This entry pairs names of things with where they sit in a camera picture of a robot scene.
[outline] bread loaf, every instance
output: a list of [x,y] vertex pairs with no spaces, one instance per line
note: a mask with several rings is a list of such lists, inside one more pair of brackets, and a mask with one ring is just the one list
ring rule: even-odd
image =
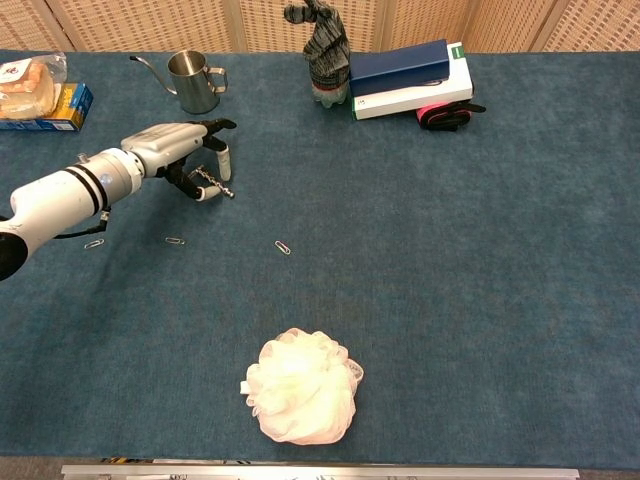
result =
[[55,86],[45,64],[30,61],[28,65],[14,62],[0,66],[0,118],[28,120],[54,109]]

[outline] cardboard box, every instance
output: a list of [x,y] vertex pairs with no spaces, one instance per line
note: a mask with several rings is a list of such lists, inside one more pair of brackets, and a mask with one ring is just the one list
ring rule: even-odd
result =
[[351,55],[349,88],[352,97],[414,87],[449,77],[446,40],[382,53]]
[[447,46],[449,79],[439,84],[401,88],[390,92],[373,93],[352,98],[356,120],[392,113],[417,110],[434,103],[469,100],[473,97],[473,83],[462,43]]
[[51,115],[33,120],[0,118],[0,130],[60,130],[78,132],[82,129],[93,94],[84,83],[65,83],[60,89],[58,106]]

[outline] paper clip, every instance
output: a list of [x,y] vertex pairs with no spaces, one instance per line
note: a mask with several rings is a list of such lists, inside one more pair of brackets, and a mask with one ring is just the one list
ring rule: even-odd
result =
[[98,240],[94,240],[93,242],[89,242],[89,243],[85,244],[84,249],[85,250],[89,250],[90,248],[99,247],[103,243],[104,243],[104,238],[100,238]]
[[184,245],[185,241],[181,238],[176,237],[166,237],[164,239],[165,242],[170,243],[171,245]]
[[278,250],[280,250],[285,255],[289,255],[291,253],[291,249],[287,247],[284,243],[282,243],[280,240],[276,240],[274,245],[278,247]]

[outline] pitcher spout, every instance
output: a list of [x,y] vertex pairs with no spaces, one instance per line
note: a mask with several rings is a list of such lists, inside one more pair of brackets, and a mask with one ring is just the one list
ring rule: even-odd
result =
[[149,70],[151,70],[153,75],[158,79],[158,81],[160,82],[160,85],[162,85],[167,92],[169,92],[169,93],[171,93],[173,95],[177,95],[178,94],[178,92],[176,92],[173,88],[169,88],[169,86],[167,86],[167,84],[164,82],[164,80],[162,79],[160,74],[157,72],[157,70],[155,68],[153,68],[153,65],[151,65],[149,62],[147,62],[144,58],[136,57],[135,55],[131,55],[129,57],[129,60],[133,60],[134,62],[140,62],[143,65],[146,65],[147,68],[149,68]]

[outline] stack of books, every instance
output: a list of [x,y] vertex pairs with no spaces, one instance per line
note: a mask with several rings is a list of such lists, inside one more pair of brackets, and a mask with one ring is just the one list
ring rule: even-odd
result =
[[473,97],[462,43],[445,40],[352,55],[349,88],[356,120]]

